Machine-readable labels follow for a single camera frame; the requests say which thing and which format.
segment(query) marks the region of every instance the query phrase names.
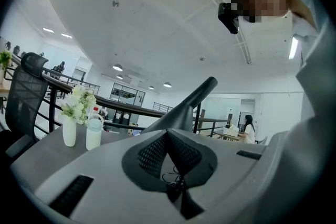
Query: plastic bottle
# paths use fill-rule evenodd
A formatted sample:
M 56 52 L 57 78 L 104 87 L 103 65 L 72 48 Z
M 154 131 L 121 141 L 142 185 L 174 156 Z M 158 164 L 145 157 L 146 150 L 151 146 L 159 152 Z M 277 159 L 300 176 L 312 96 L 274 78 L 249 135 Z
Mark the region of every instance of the plastic bottle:
M 86 149 L 91 150 L 100 146 L 101 130 L 104 126 L 104 119 L 98 114 L 98 107 L 93 108 L 93 112 L 88 117 L 88 128 L 86 130 Z

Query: potted plant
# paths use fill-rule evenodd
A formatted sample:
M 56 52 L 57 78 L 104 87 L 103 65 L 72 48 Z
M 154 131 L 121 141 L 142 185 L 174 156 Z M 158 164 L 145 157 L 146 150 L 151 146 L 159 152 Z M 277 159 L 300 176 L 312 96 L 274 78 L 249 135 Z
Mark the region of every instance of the potted plant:
M 0 53 L 0 83 L 4 81 L 5 70 L 9 66 L 9 62 L 12 58 L 12 54 L 8 50 L 4 50 Z
M 76 123 L 86 124 L 87 110 L 96 105 L 96 98 L 84 87 L 75 86 L 61 105 L 63 122 L 63 139 L 65 145 L 72 147 L 76 142 Z

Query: long black hair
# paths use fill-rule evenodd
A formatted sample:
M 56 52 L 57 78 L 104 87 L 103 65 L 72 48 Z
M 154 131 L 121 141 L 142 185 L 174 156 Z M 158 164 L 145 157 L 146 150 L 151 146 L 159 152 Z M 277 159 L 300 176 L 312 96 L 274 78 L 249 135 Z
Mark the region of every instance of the long black hair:
M 244 131 L 246 130 L 246 126 L 247 126 L 248 124 L 251 124 L 251 126 L 252 126 L 252 128 L 253 128 L 253 131 L 255 131 L 255 130 L 254 130 L 254 126 L 253 126 L 253 118 L 252 118 L 252 116 L 251 116 L 251 115 L 246 115 L 246 116 L 245 116 L 245 120 L 246 120 L 246 123 L 245 123 L 245 125 L 244 125 Z

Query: desk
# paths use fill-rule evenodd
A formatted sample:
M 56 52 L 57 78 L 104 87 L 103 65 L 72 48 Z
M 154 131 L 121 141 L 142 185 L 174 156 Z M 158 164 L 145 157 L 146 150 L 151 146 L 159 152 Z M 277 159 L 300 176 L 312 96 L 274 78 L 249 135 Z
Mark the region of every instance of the desk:
M 102 131 L 101 144 L 130 137 Z M 85 126 L 77 124 L 76 144 L 73 147 L 64 144 L 61 126 L 28 149 L 12 163 L 10 169 L 18 182 L 34 193 L 49 176 L 87 151 Z
M 239 141 L 239 136 L 231 136 L 223 133 L 223 130 L 215 131 L 214 134 L 218 134 L 221 138 L 225 138 L 226 140 L 232 140 L 232 141 Z
M 4 114 L 4 97 L 8 97 L 11 88 L 10 83 L 11 81 L 5 79 L 0 83 L 0 108 L 2 114 Z

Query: black mesh chair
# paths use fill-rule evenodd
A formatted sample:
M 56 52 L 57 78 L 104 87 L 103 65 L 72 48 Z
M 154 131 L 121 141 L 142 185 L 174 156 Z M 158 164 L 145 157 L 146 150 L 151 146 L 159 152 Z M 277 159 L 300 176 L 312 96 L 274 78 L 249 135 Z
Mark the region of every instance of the black mesh chair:
M 12 161 L 38 141 L 34 124 L 48 87 L 42 78 L 42 68 L 47 61 L 30 52 L 15 69 L 5 115 L 10 131 L 0 132 L 2 150 Z

